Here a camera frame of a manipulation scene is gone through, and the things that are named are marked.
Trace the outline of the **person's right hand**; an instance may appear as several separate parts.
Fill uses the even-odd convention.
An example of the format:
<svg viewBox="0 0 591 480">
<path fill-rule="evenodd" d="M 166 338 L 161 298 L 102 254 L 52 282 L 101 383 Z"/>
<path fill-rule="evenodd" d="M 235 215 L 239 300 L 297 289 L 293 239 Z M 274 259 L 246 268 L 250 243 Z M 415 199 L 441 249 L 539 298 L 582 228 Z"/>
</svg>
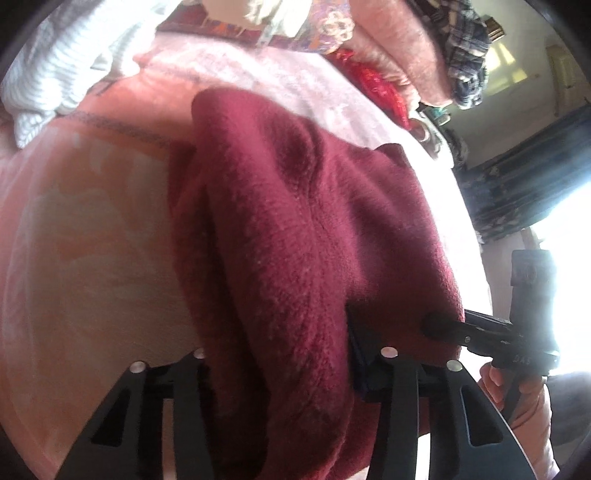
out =
<svg viewBox="0 0 591 480">
<path fill-rule="evenodd" d="M 499 411 L 506 409 L 509 400 L 509 374 L 485 364 L 480 369 L 481 378 L 478 382 L 487 397 Z M 548 402 L 546 378 L 543 376 L 526 375 L 518 382 L 519 399 L 513 412 L 509 414 L 507 423 L 512 428 L 548 427 L 551 423 L 551 408 Z"/>
</svg>

